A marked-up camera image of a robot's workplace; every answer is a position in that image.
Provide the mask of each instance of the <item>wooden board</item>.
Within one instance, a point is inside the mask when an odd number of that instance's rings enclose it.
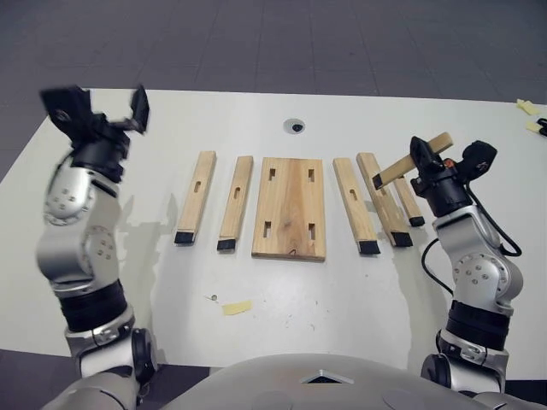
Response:
[[[332,161],[340,194],[344,200],[345,211],[350,220],[353,238],[362,255],[379,254],[378,238],[370,220],[365,200],[353,172],[350,158],[335,158]]]
[[[216,250],[230,252],[236,249],[236,242],[241,232],[241,224],[247,205],[250,175],[253,170],[252,156],[239,156],[236,169],[233,171],[232,186],[228,194],[221,234]]]
[[[252,255],[325,260],[321,160],[264,158]]]
[[[197,230],[202,220],[203,208],[207,201],[213,171],[215,170],[216,153],[202,151],[197,158],[194,175],[190,182],[185,206],[180,216],[174,242],[177,245],[192,245],[196,240]]]
[[[442,134],[437,135],[434,139],[431,139],[428,144],[433,152],[438,154],[451,147],[453,143],[450,134],[448,132],[443,132]],[[414,164],[412,157],[410,155],[406,155],[390,167],[386,168],[384,171],[378,170],[378,172],[373,175],[374,186],[376,189],[386,186],[391,181],[394,181],[395,179],[402,177],[405,173],[412,171],[415,167],[416,165]]]
[[[418,207],[418,204],[416,203],[416,199],[406,178],[404,176],[397,178],[393,181],[393,184],[395,185],[395,190],[399,195],[399,199],[403,205],[404,212],[407,214],[407,218],[409,218],[410,224],[412,226],[424,225],[426,222],[424,221],[420,207]]]
[[[379,190],[374,188],[372,177],[379,171],[378,162],[374,154],[360,152],[357,154],[357,164],[359,165],[359,169],[361,169],[362,177],[365,179],[368,192],[373,199],[379,220],[391,244],[397,247],[412,246],[409,228],[404,223],[403,214],[395,203],[393,196],[391,196],[387,187],[380,188]]]

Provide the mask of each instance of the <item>table surface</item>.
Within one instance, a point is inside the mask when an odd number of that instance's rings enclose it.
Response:
[[[93,108],[109,118],[129,114],[130,91],[95,90]],[[479,198],[524,250],[516,263],[524,289],[514,300],[506,349],[509,378],[547,378],[545,219],[547,141],[525,130],[532,120],[514,104],[387,97],[332,97],[149,91],[149,132],[132,136],[121,185],[118,257],[121,280],[139,325],[156,336],[161,361],[228,366],[265,354],[333,353],[376,360],[418,372],[444,326],[447,295],[421,270],[421,251],[435,237],[433,216],[418,203],[426,226],[411,228],[415,246],[389,244],[355,163],[370,151],[382,167],[424,139],[450,132],[454,159],[475,139],[498,149],[490,172],[475,181]],[[305,122],[300,135],[285,120]],[[35,262],[43,232],[44,190],[68,139],[48,120],[36,131],[0,184],[3,274],[0,348],[68,355],[58,302]],[[217,163],[197,241],[173,237],[200,150]],[[237,252],[219,255],[216,243],[238,155],[255,167]],[[326,261],[250,257],[262,158],[323,160]],[[351,158],[379,233],[381,255],[360,257],[346,218],[334,157]],[[452,285],[440,247],[429,265]],[[213,302],[210,296],[217,295]],[[224,316],[221,305],[252,300],[249,312]]]

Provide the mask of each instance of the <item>yellow tape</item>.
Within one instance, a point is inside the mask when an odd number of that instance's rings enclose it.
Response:
[[[538,124],[537,122],[527,122],[526,129],[531,132],[539,133],[539,130],[541,129],[541,125]]]
[[[222,311],[224,312],[226,316],[247,312],[251,308],[252,308],[251,301],[244,301],[244,302],[238,302],[238,303],[230,303],[229,305],[222,305]]]
[[[538,108],[531,101],[516,100],[516,106],[524,110],[528,115],[539,114]]]

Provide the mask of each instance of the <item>gray floor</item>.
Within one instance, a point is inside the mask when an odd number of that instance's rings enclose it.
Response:
[[[546,103],[546,16],[547,0],[0,0],[0,178],[44,118],[38,89],[66,83]],[[0,351],[0,407],[36,407],[68,369]],[[207,369],[169,371],[152,403]]]

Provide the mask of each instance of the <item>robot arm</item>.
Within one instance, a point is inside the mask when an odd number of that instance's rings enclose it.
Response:
[[[137,89],[133,117],[115,123],[93,114],[89,91],[79,87],[42,91],[41,97],[52,122],[72,140],[72,151],[48,187],[38,266],[59,299],[82,376],[47,408],[83,408],[89,400],[94,408],[133,408],[156,370],[155,350],[146,329],[133,329],[114,234],[120,162],[129,149],[125,132],[146,130],[146,93]]]
[[[426,358],[422,377],[456,391],[504,391],[511,301],[522,289],[521,271],[506,258],[521,251],[516,247],[512,254],[501,245],[501,230],[480,202],[473,204],[476,197],[468,188],[489,169],[496,153],[476,142],[464,151],[463,161],[455,163],[442,161],[419,138],[410,145],[419,171],[411,182],[438,217],[433,227],[450,258],[456,284],[448,323],[437,338],[439,354]]]

